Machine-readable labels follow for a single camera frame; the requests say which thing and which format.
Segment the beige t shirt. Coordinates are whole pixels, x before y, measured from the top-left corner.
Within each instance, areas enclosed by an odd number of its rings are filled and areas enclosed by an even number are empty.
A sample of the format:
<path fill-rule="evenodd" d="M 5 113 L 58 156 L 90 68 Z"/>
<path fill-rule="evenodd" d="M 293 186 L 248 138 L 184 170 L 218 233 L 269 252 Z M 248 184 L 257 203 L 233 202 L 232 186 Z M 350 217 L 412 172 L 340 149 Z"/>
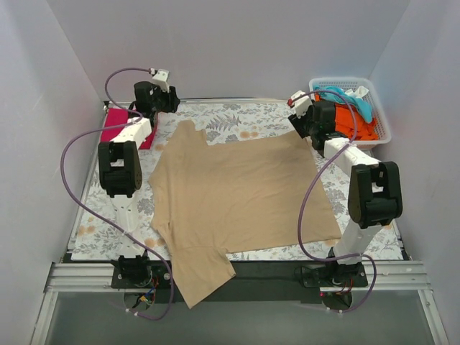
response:
<path fill-rule="evenodd" d="M 209 145 L 181 121 L 149 178 L 151 226 L 189 308 L 235 276 L 228 254 L 336 240 L 341 231 L 297 133 Z"/>

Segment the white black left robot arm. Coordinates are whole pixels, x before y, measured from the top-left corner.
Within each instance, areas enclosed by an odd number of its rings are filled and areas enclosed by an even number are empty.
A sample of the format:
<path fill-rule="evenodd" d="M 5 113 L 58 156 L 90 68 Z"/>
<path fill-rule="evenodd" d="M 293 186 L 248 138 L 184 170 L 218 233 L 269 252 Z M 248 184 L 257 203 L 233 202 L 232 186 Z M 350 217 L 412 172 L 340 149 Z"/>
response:
<path fill-rule="evenodd" d="M 135 83 L 134 96 L 128 108 L 129 119 L 135 120 L 137 116 L 132 112 L 137 111 L 142 120 L 98 145 L 98 168 L 101 187 L 114 207 L 116 224 L 124 230 L 119 258 L 112 264 L 123 280 L 143 288 L 151 283 L 153 271 L 147 250 L 138 245 L 135 238 L 139 234 L 138 191 L 143 181 L 139 149 L 143 144 L 146 148 L 152 146 L 158 114 L 176 112 L 180 100 L 175 87 L 160 80 Z"/>

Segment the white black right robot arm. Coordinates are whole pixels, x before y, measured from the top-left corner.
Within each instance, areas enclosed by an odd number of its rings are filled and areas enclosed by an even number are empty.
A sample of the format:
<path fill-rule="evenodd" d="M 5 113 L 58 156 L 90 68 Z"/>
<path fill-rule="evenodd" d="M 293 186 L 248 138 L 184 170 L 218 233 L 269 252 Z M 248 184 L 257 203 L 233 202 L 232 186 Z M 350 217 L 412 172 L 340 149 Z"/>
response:
<path fill-rule="evenodd" d="M 321 267 L 307 274 L 307 281 L 332 285 L 367 284 L 362 257 L 374 236 L 403 212 L 399 168 L 380 162 L 353 145 L 336 130 L 336 105 L 295 96 L 289 121 L 301 138 L 310 138 L 315 151 L 349 176 L 350 220 L 341 239 L 321 259 Z"/>

